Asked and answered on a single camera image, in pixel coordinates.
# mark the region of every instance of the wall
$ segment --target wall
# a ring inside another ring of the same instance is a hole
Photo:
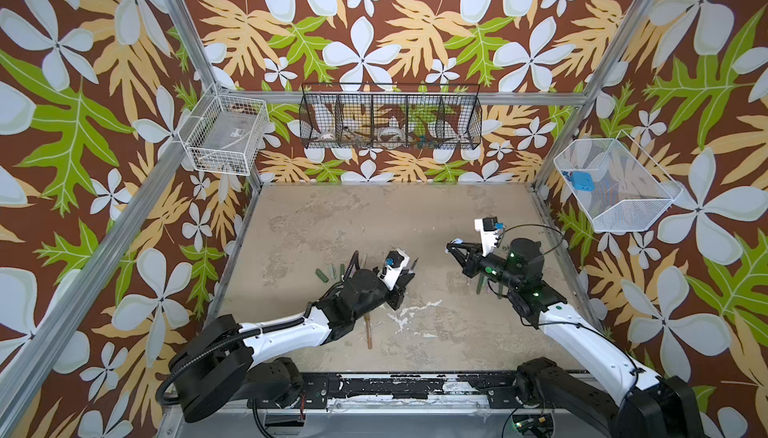
[[[557,175],[544,191],[610,336],[694,387],[708,436],[752,438],[768,429],[768,0],[698,2],[656,3],[581,125],[633,134],[682,198],[648,232],[596,234]]]
[[[5,368],[120,219],[200,89],[162,0],[0,2]],[[179,168],[15,436],[156,433],[154,390],[201,327],[246,202],[242,180]]]
[[[581,90],[632,0],[186,1],[216,77],[233,89],[375,81],[538,92]],[[530,181],[569,112],[486,107],[481,148],[433,153],[305,151],[298,108],[272,108],[257,158],[264,181],[330,183]]]

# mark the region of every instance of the white wire basket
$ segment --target white wire basket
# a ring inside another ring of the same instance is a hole
[[[191,116],[198,120],[184,149],[194,169],[247,176],[269,122],[266,103],[231,94],[200,98]]]
[[[624,138],[633,145],[632,149],[621,141]],[[683,191],[682,186],[625,133],[616,138],[574,140],[554,158],[554,165],[564,175],[565,186],[571,188],[596,233],[646,231]],[[586,182],[591,180],[591,191],[574,185],[574,178],[585,178],[584,174],[589,175]]]

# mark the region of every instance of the wire basket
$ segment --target wire basket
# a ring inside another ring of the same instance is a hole
[[[233,94],[205,95],[190,118],[197,124],[184,141],[194,169],[247,176],[269,122],[266,103]]]
[[[634,145],[632,150],[620,141],[623,137]],[[664,183],[639,162],[635,149]],[[554,158],[554,165],[597,233],[646,231],[683,190],[626,134],[574,140]]]
[[[440,91],[445,87],[435,88],[435,92],[345,92],[308,90],[304,84],[299,108],[302,144],[386,149],[480,145],[482,108],[477,93],[451,94]]]

